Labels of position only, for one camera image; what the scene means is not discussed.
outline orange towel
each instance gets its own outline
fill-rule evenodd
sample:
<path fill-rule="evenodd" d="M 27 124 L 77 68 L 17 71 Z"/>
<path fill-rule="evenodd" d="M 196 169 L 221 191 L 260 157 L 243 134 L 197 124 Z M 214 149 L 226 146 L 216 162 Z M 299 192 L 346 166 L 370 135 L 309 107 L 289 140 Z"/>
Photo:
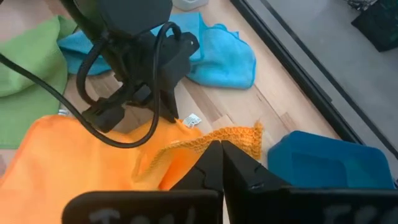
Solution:
<path fill-rule="evenodd" d="M 137 141 L 150 122 L 121 142 Z M 118 149 L 94 138 L 75 119 L 46 116 L 29 129 L 0 180 L 0 223 L 61 223 L 74 197 L 95 190 L 168 190 L 192 168 L 212 140 L 230 140 L 258 158 L 261 125 L 224 128 L 201 137 L 197 128 L 161 119 L 153 137 L 134 149 Z"/>

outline small label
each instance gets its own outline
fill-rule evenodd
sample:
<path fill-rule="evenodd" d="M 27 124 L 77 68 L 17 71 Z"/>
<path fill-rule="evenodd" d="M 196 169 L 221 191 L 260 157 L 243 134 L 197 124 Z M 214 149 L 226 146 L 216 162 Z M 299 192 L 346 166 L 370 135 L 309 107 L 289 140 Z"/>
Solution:
<path fill-rule="evenodd" d="M 185 124 L 188 128 L 193 128 L 195 125 L 201 123 L 201 119 L 195 114 L 191 114 L 190 116 L 185 118 L 182 123 Z"/>
<path fill-rule="evenodd" d="M 67 110 L 63 110 L 63 109 L 58 110 L 58 115 L 68 116 L 68 114 L 69 114 L 69 111 L 67 111 Z"/>

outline blue plastic box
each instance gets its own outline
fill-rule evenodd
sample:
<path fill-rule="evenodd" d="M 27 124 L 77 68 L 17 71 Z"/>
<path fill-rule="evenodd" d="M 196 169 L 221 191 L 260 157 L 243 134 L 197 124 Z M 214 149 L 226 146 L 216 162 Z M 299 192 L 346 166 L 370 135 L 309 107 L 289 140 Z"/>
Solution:
<path fill-rule="evenodd" d="M 380 150 L 301 131 L 269 150 L 268 168 L 297 187 L 395 189 Z"/>

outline blue towel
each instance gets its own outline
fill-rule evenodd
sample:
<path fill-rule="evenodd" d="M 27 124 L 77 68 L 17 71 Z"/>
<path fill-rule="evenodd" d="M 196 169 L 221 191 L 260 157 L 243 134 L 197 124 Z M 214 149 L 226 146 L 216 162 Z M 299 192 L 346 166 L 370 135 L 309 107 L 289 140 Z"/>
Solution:
<path fill-rule="evenodd" d="M 189 79 L 201 85 L 248 89 L 256 76 L 256 57 L 250 46 L 230 32 L 223 24 L 208 27 L 199 12 L 173 14 L 170 21 L 197 37 L 200 48 L 191 57 Z M 152 30 L 157 34 L 160 27 Z M 80 31 L 58 41 L 67 62 L 68 71 L 77 73 L 79 66 L 92 48 L 92 43 Z M 89 75 L 98 75 L 111 68 L 103 57 L 95 62 Z"/>

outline green towel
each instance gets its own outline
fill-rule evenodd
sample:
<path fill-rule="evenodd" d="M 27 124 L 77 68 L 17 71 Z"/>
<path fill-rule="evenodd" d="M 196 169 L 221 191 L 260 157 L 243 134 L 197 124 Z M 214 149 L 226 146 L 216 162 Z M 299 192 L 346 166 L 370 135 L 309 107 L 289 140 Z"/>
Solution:
<path fill-rule="evenodd" d="M 57 40 L 75 28 L 75 22 L 55 16 L 1 43 L 0 52 L 63 93 L 67 63 Z M 50 93 L 0 63 L 0 149 L 17 149 L 31 124 L 46 114 L 57 114 L 58 108 Z"/>

